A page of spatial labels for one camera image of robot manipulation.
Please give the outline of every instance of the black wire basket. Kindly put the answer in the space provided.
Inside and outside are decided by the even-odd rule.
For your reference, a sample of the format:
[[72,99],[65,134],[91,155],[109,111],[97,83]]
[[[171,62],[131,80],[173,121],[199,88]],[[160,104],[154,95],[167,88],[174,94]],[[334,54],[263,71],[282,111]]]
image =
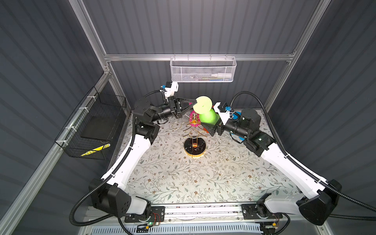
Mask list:
[[[69,125],[76,113],[73,112],[55,142],[70,157],[100,160],[112,157],[126,120],[126,98],[97,92],[79,109],[76,121]],[[66,137],[58,139],[65,129],[68,129]]]

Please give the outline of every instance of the floral patterned table surface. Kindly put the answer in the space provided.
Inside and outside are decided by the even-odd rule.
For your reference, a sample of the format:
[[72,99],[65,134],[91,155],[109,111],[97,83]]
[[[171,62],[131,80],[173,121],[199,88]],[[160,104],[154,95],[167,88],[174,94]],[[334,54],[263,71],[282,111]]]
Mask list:
[[[271,134],[262,115],[260,129]],[[189,157],[183,142],[186,128],[175,130],[188,117],[160,125],[153,145],[144,153],[129,178],[126,192],[159,203],[255,201],[265,193],[298,194],[298,189],[273,165],[233,141],[229,133],[207,134],[206,151]],[[120,153],[132,135],[129,123]]]

